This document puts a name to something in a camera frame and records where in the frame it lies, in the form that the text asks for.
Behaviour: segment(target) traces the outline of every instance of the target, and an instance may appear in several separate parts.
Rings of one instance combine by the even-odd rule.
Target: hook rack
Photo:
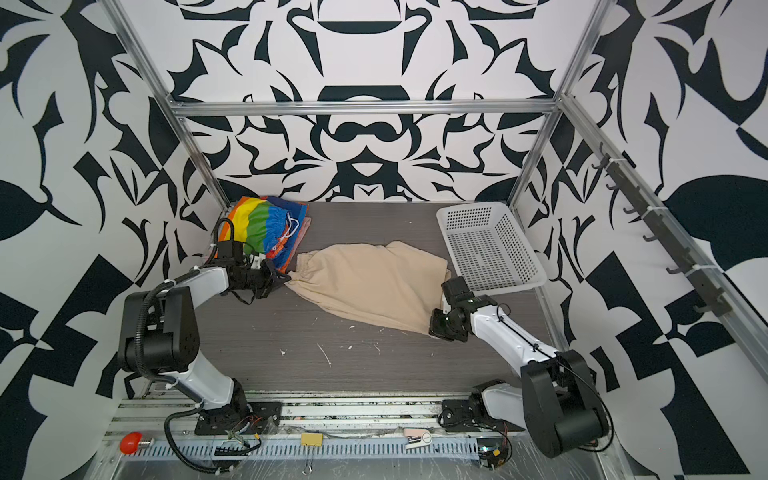
[[[722,316],[730,312],[733,307],[722,297],[723,289],[716,286],[703,271],[707,268],[717,268],[717,266],[700,265],[692,258],[690,248],[685,247],[680,242],[670,226],[670,221],[665,220],[670,216],[669,209],[661,205],[652,205],[649,197],[644,194],[643,187],[640,185],[641,182],[630,179],[633,173],[632,170],[628,170],[629,163],[618,160],[626,159],[610,159],[605,155],[599,168],[605,168],[608,176],[615,182],[614,185],[606,185],[606,187],[609,190],[621,190],[621,193],[632,206],[631,209],[624,208],[624,212],[626,214],[642,212],[641,219],[652,233],[651,236],[643,235],[643,240],[647,242],[658,241],[672,257],[675,267],[667,267],[667,272],[670,275],[685,274],[685,277],[706,304],[704,307],[694,307],[698,313],[712,312],[716,316]]]

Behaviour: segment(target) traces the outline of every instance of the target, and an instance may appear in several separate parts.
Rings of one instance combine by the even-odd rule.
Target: black and white wallpaper
[[[506,200],[543,114],[187,120],[227,196]]]
[[[0,145],[0,476],[58,480],[138,388],[123,299],[199,263],[220,210],[93,0],[3,1]]]
[[[763,315],[766,7],[620,0],[575,91]],[[518,211],[636,478],[765,478],[768,386],[597,162],[563,119]]]
[[[552,97],[594,0],[126,0],[179,101]]]

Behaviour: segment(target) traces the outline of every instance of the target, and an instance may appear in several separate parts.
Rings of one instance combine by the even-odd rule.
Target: yellow stripe
[[[249,198],[235,210],[235,214],[232,217],[232,222],[235,224],[235,240],[244,242],[248,238],[248,216],[256,208],[256,205],[264,202],[266,200],[261,200],[260,198]]]

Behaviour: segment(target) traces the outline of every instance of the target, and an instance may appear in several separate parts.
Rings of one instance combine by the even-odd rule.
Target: laundry basket
[[[546,272],[506,204],[460,204],[437,211],[456,274],[475,295],[544,285]]]

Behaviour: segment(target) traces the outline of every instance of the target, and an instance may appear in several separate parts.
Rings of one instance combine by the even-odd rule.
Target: beige pants
[[[403,242],[333,245],[297,263],[287,286],[326,312],[424,334],[451,276],[446,260]]]

